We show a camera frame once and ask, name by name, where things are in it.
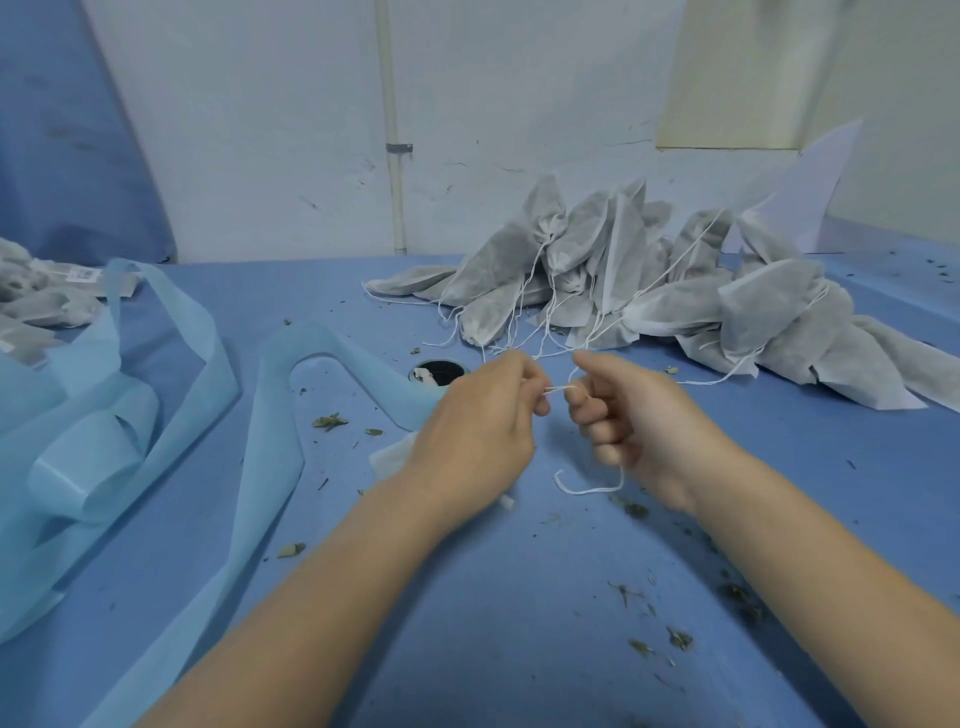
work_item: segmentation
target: hand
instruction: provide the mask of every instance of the hand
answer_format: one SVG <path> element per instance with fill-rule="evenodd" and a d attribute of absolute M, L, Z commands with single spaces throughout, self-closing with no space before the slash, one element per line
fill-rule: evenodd
<path fill-rule="evenodd" d="M 533 414 L 546 415 L 550 379 L 509 350 L 450 385 L 398 477 L 425 491 L 448 530 L 493 503 L 534 455 Z"/>
<path fill-rule="evenodd" d="M 698 489 L 746 453 L 669 376 L 608 353 L 575 352 L 573 361 L 587 375 L 564 394 L 596 459 L 695 517 Z"/>

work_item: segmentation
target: label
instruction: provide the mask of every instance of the label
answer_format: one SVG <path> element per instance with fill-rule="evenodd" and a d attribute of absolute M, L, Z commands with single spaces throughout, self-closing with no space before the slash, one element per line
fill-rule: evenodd
<path fill-rule="evenodd" d="M 86 268 L 83 265 L 75 265 L 66 274 L 68 283 L 95 283 L 100 277 L 99 268 Z"/>

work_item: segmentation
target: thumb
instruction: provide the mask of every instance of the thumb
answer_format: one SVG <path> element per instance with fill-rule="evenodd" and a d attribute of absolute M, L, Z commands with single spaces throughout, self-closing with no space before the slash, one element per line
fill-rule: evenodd
<path fill-rule="evenodd" d="M 611 353 L 579 350 L 573 353 L 573 363 L 587 374 L 605 379 L 623 395 L 636 389 L 644 372 L 636 364 Z"/>
<path fill-rule="evenodd" d="M 516 397 L 516 422 L 514 424 L 517 432 L 533 436 L 534 409 L 543 396 L 544 389 L 546 389 L 546 383 L 539 377 L 524 379 L 520 384 L 520 391 Z"/>

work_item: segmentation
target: left hand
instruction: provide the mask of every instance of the left hand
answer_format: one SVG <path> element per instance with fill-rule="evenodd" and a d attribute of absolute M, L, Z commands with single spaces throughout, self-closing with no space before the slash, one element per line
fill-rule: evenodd
<path fill-rule="evenodd" d="M 549 413 L 550 379 L 509 350 L 447 389 L 396 476 L 452 531 L 514 484 L 534 455 L 533 415 Z"/>

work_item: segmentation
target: pile of bags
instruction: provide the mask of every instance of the pile of bags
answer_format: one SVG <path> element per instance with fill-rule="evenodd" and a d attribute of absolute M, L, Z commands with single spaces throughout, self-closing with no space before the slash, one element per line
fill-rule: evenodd
<path fill-rule="evenodd" d="M 125 274 L 123 296 L 131 296 L 136 274 Z M 100 316 L 105 292 L 99 268 L 38 260 L 0 238 L 0 352 L 34 366 L 61 342 L 41 327 L 77 327 Z"/>
<path fill-rule="evenodd" d="M 534 325 L 544 337 L 564 330 L 569 351 L 669 337 L 724 375 L 757 376 L 763 367 L 873 409 L 925 407 L 917 393 L 960 411 L 960 359 L 854 316 L 843 286 L 757 212 L 735 219 L 747 248 L 730 270 L 720 250 L 732 212 L 697 212 L 671 238 L 661 233 L 672 209 L 647 202 L 639 180 L 596 192 L 567 213 L 550 175 L 459 267 L 420 266 L 365 288 L 452 306 L 461 336 L 476 347 L 504 335 L 503 347 L 513 346 L 517 310 L 544 304 Z"/>

